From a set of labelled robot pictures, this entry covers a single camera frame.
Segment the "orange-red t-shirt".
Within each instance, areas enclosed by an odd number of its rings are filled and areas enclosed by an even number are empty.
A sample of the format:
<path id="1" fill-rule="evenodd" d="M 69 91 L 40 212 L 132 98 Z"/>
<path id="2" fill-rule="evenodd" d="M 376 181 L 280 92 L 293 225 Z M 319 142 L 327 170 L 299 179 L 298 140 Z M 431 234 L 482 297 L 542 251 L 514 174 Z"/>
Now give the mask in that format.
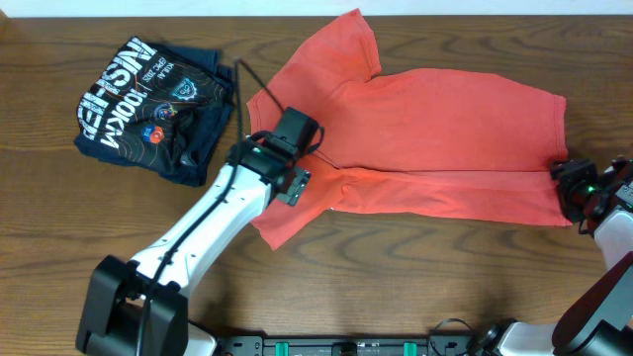
<path id="1" fill-rule="evenodd" d="M 386 75 L 359 10 L 295 51 L 247 104 L 254 131 L 285 108 L 324 129 L 301 164 L 312 177 L 295 206 L 254 221 L 278 248 L 322 212 L 565 224 L 548 168 L 563 160 L 563 97 L 496 74 L 418 68 Z"/>

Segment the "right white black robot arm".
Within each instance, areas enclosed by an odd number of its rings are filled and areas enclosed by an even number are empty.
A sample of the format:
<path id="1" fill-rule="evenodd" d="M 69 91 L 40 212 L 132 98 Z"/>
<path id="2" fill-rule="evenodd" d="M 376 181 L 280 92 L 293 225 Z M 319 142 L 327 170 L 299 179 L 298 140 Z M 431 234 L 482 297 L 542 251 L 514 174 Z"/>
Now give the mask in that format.
<path id="1" fill-rule="evenodd" d="M 606 273 L 555 324 L 504 320 L 473 341 L 470 355 L 624 356 L 632 353 L 632 161 L 600 173 L 589 159 L 550 169 L 564 217 L 602 253 Z"/>

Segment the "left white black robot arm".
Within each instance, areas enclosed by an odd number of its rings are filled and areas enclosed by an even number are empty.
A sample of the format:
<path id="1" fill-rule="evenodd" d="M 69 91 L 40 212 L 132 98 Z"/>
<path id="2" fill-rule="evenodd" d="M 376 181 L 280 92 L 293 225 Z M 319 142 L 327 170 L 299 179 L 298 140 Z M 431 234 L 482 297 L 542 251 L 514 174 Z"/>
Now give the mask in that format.
<path id="1" fill-rule="evenodd" d="M 235 144 L 207 193 L 163 236 L 94 269 L 75 338 L 85 355 L 212 355 L 217 340 L 189 319 L 189 300 L 243 228 L 274 200 L 294 206 L 311 179 L 299 161 L 324 138 L 287 108 L 273 131 Z"/>

